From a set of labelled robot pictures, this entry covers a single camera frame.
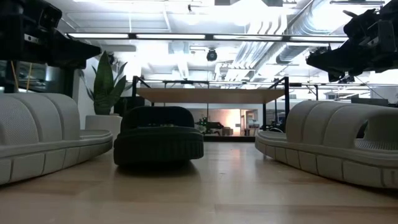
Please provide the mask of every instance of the white slide sandal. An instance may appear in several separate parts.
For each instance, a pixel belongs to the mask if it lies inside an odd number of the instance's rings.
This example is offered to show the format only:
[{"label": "white slide sandal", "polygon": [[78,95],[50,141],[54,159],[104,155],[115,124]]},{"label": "white slide sandal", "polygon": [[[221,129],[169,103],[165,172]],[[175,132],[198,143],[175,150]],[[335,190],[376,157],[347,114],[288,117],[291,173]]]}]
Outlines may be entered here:
[{"label": "white slide sandal", "polygon": [[[357,139],[368,122],[363,139]],[[303,101],[292,108],[286,134],[261,131],[256,148],[290,166],[327,178],[398,188],[398,109]]]},{"label": "white slide sandal", "polygon": [[73,166],[112,144],[109,131],[80,130],[77,105],[65,95],[0,95],[0,184]]}]

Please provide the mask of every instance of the black equipment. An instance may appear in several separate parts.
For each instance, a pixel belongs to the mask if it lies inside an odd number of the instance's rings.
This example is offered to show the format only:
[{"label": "black equipment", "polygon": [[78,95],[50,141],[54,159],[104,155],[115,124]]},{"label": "black equipment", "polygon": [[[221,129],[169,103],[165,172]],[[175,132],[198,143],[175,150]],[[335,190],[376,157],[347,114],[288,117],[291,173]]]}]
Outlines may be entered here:
[{"label": "black equipment", "polygon": [[376,106],[389,106],[387,99],[375,99],[375,98],[351,98],[351,103],[360,103],[360,104],[376,105]]},{"label": "black equipment", "polygon": [[145,98],[141,96],[122,96],[114,105],[113,112],[123,117],[126,112],[138,106],[145,106]]},{"label": "black equipment", "polygon": [[356,76],[398,68],[398,1],[358,16],[344,13],[353,17],[344,26],[348,40],[335,50],[319,47],[310,52],[307,64],[328,72],[329,82],[341,80],[346,72]]},{"label": "black equipment", "polygon": [[199,122],[196,122],[195,124],[206,128],[206,131],[203,134],[218,134],[220,136],[221,130],[224,128],[220,122],[208,121],[207,117],[199,119]]},{"label": "black equipment", "polygon": [[210,49],[209,52],[207,53],[207,61],[209,62],[214,62],[217,60],[217,53],[215,49]]},{"label": "black equipment", "polygon": [[43,0],[0,0],[0,60],[85,68],[101,49],[57,30],[61,18],[61,10]]}]

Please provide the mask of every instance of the ceiling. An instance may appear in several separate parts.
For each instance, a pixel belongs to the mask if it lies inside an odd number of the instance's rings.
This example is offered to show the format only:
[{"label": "ceiling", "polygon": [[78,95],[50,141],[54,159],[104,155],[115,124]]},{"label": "ceiling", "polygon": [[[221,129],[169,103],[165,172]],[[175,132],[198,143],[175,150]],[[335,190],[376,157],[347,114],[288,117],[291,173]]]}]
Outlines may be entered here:
[{"label": "ceiling", "polygon": [[[216,6],[218,0],[118,0],[118,3],[102,0],[47,1],[63,11],[63,19],[58,28],[64,32],[197,34],[283,34],[288,32],[287,24],[310,2],[286,0],[284,7],[268,7],[261,0],[232,0],[234,4],[230,6]],[[313,16],[318,17],[312,21],[312,25],[323,26],[322,29],[327,27],[329,32],[326,34],[333,35],[344,35],[342,26],[349,21],[349,17],[342,13],[343,9],[362,13],[369,8],[347,5],[342,8],[329,4],[328,0],[323,2],[327,3],[324,7],[327,10],[314,10]],[[281,65],[277,64],[275,57],[286,48],[284,44],[276,47],[272,43],[262,42],[250,44],[235,41],[165,40],[91,40],[91,43],[116,51],[115,56],[120,60],[140,67],[141,74],[146,79],[246,79],[252,82],[270,82],[274,78],[287,75],[291,77],[291,82],[328,81],[325,72],[305,63],[308,51],[314,46],[305,47],[290,63]],[[217,61],[207,61],[208,49],[216,50]],[[369,75],[365,75],[363,80],[369,81]]]}]

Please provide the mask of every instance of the wooden floor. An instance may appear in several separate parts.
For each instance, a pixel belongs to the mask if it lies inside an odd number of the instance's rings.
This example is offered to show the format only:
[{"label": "wooden floor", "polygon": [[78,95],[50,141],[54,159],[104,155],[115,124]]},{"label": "wooden floor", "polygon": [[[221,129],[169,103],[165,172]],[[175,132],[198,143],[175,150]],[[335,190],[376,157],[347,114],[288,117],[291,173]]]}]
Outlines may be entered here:
[{"label": "wooden floor", "polygon": [[398,223],[398,194],[263,158],[253,143],[206,143],[187,164],[121,170],[107,153],[0,188],[0,223]]}]

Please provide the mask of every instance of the fluorescent light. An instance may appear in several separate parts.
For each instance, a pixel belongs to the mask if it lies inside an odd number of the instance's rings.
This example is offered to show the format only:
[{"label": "fluorescent light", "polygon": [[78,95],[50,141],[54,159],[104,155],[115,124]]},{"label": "fluorescent light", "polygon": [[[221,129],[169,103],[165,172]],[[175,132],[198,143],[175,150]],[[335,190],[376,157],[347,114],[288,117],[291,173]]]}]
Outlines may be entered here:
[{"label": "fluorescent light", "polygon": [[156,80],[144,80],[145,83],[163,83],[163,81],[156,81]]},{"label": "fluorescent light", "polygon": [[151,3],[164,2],[164,0],[136,1],[136,0],[73,0],[74,2],[94,2],[94,3]]},{"label": "fluorescent light", "polygon": [[137,39],[157,39],[157,40],[165,40],[165,39],[205,39],[204,34],[137,34]]},{"label": "fluorescent light", "polygon": [[356,83],[325,83],[324,85],[326,85],[326,86],[362,86],[362,84],[360,84],[360,83],[358,83],[358,84],[356,84]]},{"label": "fluorescent light", "polygon": [[329,43],[329,42],[340,42],[343,43],[346,40],[348,40],[348,37],[338,37],[338,36],[316,36],[316,37],[311,37],[311,36],[302,36],[302,37],[291,37],[290,41],[302,41],[302,42],[324,42],[324,43]]},{"label": "fluorescent light", "polygon": [[298,43],[298,42],[288,42],[286,43],[288,46],[314,46],[314,47],[328,47],[328,43]]},{"label": "fluorescent light", "polygon": [[271,82],[248,82],[248,83],[246,83],[246,84],[248,84],[248,85],[272,85],[272,84],[274,84],[274,83],[271,83]]},{"label": "fluorescent light", "polygon": [[281,36],[271,35],[214,35],[215,40],[268,40],[280,41]]},{"label": "fluorescent light", "polygon": [[214,81],[214,82],[209,82],[209,84],[240,85],[240,84],[243,84],[243,82],[218,82],[218,81]]},{"label": "fluorescent light", "polygon": [[95,34],[95,33],[68,33],[74,38],[79,39],[128,39],[129,34]]}]

